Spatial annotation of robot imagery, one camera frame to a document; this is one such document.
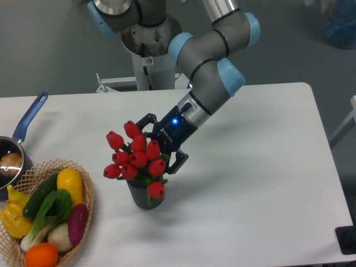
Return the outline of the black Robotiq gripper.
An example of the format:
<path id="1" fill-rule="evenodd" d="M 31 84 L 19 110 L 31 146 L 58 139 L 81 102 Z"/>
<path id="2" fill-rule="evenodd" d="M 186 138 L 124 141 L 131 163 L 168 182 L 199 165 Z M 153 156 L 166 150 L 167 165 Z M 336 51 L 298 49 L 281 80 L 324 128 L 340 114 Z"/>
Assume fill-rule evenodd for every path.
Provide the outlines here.
<path id="1" fill-rule="evenodd" d="M 184 105 L 182 109 L 179 109 L 175 106 L 159 122 L 153 113 L 148 113 L 136 122 L 136 126 L 146 138 L 158 141 L 161 153 L 169 154 L 170 159 L 165 168 L 165 173 L 169 175 L 177 173 L 189 158 L 180 146 L 198 129 L 184 117 L 184 113 L 191 107 L 192 105 Z M 152 124 L 152 130 L 147 132 L 144 128 L 149 124 Z"/>

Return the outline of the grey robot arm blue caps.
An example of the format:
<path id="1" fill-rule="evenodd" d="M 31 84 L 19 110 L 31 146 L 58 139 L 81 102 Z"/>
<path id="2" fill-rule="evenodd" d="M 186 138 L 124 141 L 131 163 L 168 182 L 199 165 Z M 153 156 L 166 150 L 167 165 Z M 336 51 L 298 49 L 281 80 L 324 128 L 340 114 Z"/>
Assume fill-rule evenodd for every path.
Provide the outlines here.
<path id="1" fill-rule="evenodd" d="M 149 136 L 176 160 L 166 166 L 175 173 L 188 156 L 180 146 L 244 85 L 245 78 L 229 61 L 260 38 L 260 24 L 236 1 L 204 1 L 212 30 L 200 37 L 183 32 L 166 12 L 165 1 L 90 1 L 87 5 L 100 31 L 121 35 L 132 56 L 140 91 L 172 89 L 180 69 L 192 84 L 186 96 L 160 121 L 153 114 L 138 122 L 153 124 Z"/>

